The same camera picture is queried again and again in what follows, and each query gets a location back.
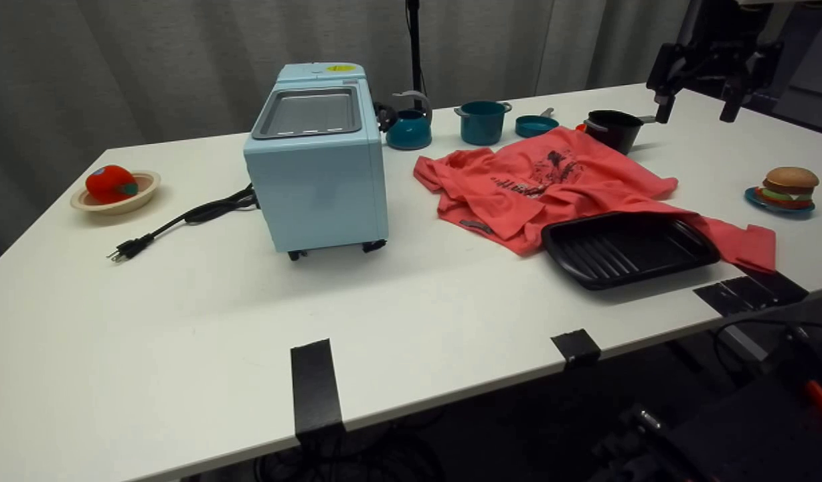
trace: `red towel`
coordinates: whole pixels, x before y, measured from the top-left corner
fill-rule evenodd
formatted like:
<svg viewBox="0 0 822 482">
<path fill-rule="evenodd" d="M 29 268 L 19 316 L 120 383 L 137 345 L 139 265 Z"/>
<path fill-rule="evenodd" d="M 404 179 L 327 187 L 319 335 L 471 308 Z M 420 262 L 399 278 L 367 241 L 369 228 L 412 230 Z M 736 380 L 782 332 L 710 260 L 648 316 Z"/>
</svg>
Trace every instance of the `red towel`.
<svg viewBox="0 0 822 482">
<path fill-rule="evenodd" d="M 774 270 L 776 241 L 766 228 L 734 228 L 661 204 L 677 179 L 656 177 L 632 158 L 594 142 L 584 131 L 554 129 L 544 137 L 493 150 L 455 150 L 447 158 L 418 158 L 415 179 L 439 193 L 439 217 L 517 254 L 541 249 L 552 222 L 605 212 L 691 214 L 723 260 Z"/>
</svg>

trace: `teal cup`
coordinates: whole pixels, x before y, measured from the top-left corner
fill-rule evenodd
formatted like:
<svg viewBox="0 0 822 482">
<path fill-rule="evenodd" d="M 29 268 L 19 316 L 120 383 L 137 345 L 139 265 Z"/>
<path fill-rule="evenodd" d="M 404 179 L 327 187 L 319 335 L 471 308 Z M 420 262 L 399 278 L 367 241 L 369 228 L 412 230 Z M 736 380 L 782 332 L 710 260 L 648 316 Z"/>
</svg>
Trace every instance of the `teal cup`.
<svg viewBox="0 0 822 482">
<path fill-rule="evenodd" d="M 501 126 L 509 102 L 466 102 L 455 112 L 461 115 L 461 139 L 466 145 L 495 145 L 501 139 Z"/>
</svg>

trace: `cable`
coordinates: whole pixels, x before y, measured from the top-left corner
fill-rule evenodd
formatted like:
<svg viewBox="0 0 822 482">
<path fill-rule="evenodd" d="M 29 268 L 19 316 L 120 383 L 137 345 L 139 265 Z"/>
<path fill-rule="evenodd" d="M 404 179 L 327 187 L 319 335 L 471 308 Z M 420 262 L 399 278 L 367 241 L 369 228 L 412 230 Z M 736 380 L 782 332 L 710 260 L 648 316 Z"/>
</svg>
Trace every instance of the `cable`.
<svg viewBox="0 0 822 482">
<path fill-rule="evenodd" d="M 710 332 L 710 337 L 712 337 L 712 353 L 715 353 L 715 359 L 718 359 L 718 364 L 723 367 L 723 372 L 734 380 L 734 383 L 742 383 L 742 372 L 739 370 L 744 370 L 744 362 L 739 362 L 736 359 L 736 370 L 728 364 L 728 356 L 726 353 L 731 353 L 734 356 L 734 351 L 726 345 L 726 340 L 720 337 L 728 327 L 742 327 L 742 324 L 760 324 L 760 327 L 790 327 L 790 324 L 795 324 L 795 327 L 806 327 L 806 329 L 822 329 L 822 324 L 819 321 L 785 321 L 785 319 L 742 319 L 742 321 L 731 321 L 731 324 L 723 324 L 723 327 L 718 327 L 718 329 L 712 329 Z"/>
<path fill-rule="evenodd" d="M 171 228 L 177 228 L 179 222 L 185 225 L 203 225 L 212 222 L 228 212 L 236 209 L 246 209 L 246 206 L 257 206 L 254 190 L 252 185 L 241 193 L 233 193 L 228 198 L 212 201 L 212 204 L 201 204 L 179 217 L 174 217 L 171 222 L 161 225 L 158 230 L 142 236 L 142 238 L 131 238 L 115 246 L 115 252 L 110 254 L 110 260 L 115 262 L 126 262 L 139 257 L 153 241 L 158 241 L 163 233 L 169 233 Z"/>
<path fill-rule="evenodd" d="M 763 324 L 763 327 L 787 327 L 787 324 L 798 324 L 798 327 L 814 327 L 822 329 L 819 321 L 785 321 L 785 319 L 742 319 L 742 321 L 731 321 L 715 329 L 715 335 L 723 335 L 728 327 L 739 327 L 739 324 Z"/>
<path fill-rule="evenodd" d="M 410 67 L 412 67 L 412 88 L 426 91 L 426 72 L 420 64 L 420 27 L 418 27 L 420 0 L 404 0 L 404 24 L 410 35 Z"/>
</svg>

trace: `light blue toaster oven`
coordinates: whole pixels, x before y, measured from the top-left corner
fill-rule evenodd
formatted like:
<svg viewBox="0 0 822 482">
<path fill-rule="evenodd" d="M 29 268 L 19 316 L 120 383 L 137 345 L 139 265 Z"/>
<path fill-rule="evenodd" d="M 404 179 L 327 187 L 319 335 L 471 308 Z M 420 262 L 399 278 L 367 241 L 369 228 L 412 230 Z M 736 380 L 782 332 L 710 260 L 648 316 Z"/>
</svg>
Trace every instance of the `light blue toaster oven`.
<svg viewBox="0 0 822 482">
<path fill-rule="evenodd" d="M 383 147 L 359 64 L 286 64 L 244 158 L 278 252 L 386 244 Z"/>
</svg>

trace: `power cord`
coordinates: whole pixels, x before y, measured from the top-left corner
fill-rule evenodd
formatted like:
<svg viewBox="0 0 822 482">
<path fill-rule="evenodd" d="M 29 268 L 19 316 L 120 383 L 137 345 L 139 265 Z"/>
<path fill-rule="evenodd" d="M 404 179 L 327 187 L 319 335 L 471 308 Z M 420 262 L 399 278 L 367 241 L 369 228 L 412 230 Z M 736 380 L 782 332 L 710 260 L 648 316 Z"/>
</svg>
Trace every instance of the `power cord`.
<svg viewBox="0 0 822 482">
<path fill-rule="evenodd" d="M 712 353 L 718 359 L 718 364 L 723 367 L 723 372 L 736 383 L 736 386 L 744 386 L 750 378 L 752 378 L 752 364 L 747 364 L 744 359 L 739 359 L 728 343 L 723 340 L 723 332 L 728 327 L 779 327 L 779 329 L 787 329 L 787 327 L 803 327 L 803 329 L 822 329 L 822 321 L 787 321 L 787 319 L 742 319 L 742 321 L 731 321 L 731 324 L 723 324 L 718 329 L 710 332 L 710 340 L 712 340 Z"/>
<path fill-rule="evenodd" d="M 185 225 L 203 225 L 212 222 L 228 212 L 236 209 L 246 209 L 246 206 L 257 206 L 254 190 L 252 185 L 241 193 L 233 193 L 228 198 L 212 201 L 212 204 L 201 204 L 179 217 L 174 217 L 171 222 L 161 225 L 158 230 L 142 236 L 142 238 L 131 238 L 115 246 L 115 252 L 110 254 L 110 260 L 115 262 L 126 262 L 139 257 L 139 252 L 145 252 L 153 241 L 158 241 L 163 233 L 169 233 L 171 228 L 177 228 L 179 222 Z"/>
</svg>

